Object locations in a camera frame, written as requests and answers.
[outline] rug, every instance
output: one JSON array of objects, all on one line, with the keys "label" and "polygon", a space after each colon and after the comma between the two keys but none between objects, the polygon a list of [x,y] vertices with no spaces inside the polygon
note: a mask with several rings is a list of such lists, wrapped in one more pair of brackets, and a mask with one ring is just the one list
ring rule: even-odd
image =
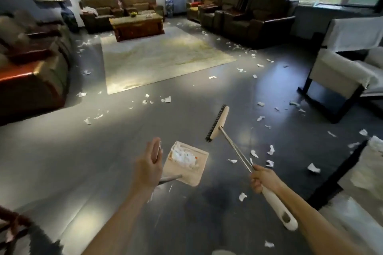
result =
[{"label": "rug", "polygon": [[119,43],[102,37],[101,45],[109,95],[236,60],[175,26]]}]

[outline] coffee table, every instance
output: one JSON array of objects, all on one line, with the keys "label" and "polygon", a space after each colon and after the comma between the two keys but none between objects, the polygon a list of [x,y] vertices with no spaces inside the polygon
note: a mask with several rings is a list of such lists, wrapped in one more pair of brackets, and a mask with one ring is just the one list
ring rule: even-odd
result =
[{"label": "coffee table", "polygon": [[163,34],[162,20],[162,16],[157,13],[109,19],[117,41]]}]

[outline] person's left hand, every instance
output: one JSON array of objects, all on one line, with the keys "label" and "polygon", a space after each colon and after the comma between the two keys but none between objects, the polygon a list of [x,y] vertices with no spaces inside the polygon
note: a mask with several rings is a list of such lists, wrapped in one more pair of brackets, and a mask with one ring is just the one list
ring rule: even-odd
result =
[{"label": "person's left hand", "polygon": [[132,183],[132,192],[143,193],[150,196],[158,185],[162,175],[162,149],[158,152],[161,139],[153,138],[146,145],[146,150],[136,161]]}]

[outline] floor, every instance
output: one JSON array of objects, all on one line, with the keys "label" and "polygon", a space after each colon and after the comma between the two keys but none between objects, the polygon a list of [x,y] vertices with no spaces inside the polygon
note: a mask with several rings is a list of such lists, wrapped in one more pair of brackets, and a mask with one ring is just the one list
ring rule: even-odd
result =
[{"label": "floor", "polygon": [[[1,204],[37,224],[17,241],[14,254],[81,254],[123,201],[132,162],[154,136],[162,138],[165,154],[178,140],[209,152],[209,158],[197,187],[175,181],[156,188],[127,254],[210,255],[219,248],[237,255],[311,254],[302,235],[285,230],[265,199],[252,193],[244,166],[227,161],[235,153],[224,138],[205,141],[219,109],[230,106],[225,129],[242,152],[256,150],[260,158],[253,161],[260,165],[273,160],[275,172],[305,199],[349,156],[347,144],[365,139],[361,129],[383,137],[382,120],[356,105],[333,125],[302,101],[296,89],[315,56],[299,46],[259,50],[252,58],[232,50],[223,37],[203,35],[183,17],[167,20],[165,30],[169,21],[237,61],[107,95],[99,37],[79,35],[76,44],[91,39],[92,45],[76,53],[65,107],[0,127]],[[82,76],[83,70],[91,74]],[[322,95],[319,89],[313,85],[313,95]],[[87,95],[77,97],[79,92]],[[168,96],[171,103],[161,103]],[[146,99],[154,104],[142,104]],[[291,100],[306,113],[290,106]],[[259,116],[265,119],[257,122]],[[84,122],[87,117],[92,125]],[[309,173],[310,163],[321,174]],[[247,195],[243,202],[241,192]],[[264,247],[265,240],[275,248]]]}]

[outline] white handle grip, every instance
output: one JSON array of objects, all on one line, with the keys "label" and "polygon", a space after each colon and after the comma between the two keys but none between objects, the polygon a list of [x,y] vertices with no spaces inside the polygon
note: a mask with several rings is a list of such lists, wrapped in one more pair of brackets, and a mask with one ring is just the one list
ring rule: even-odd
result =
[{"label": "white handle grip", "polygon": [[264,185],[262,185],[262,189],[262,194],[265,196],[266,201],[273,208],[278,218],[285,225],[286,229],[290,231],[298,229],[297,220],[293,217],[282,201],[276,196],[276,194],[267,189]]}]

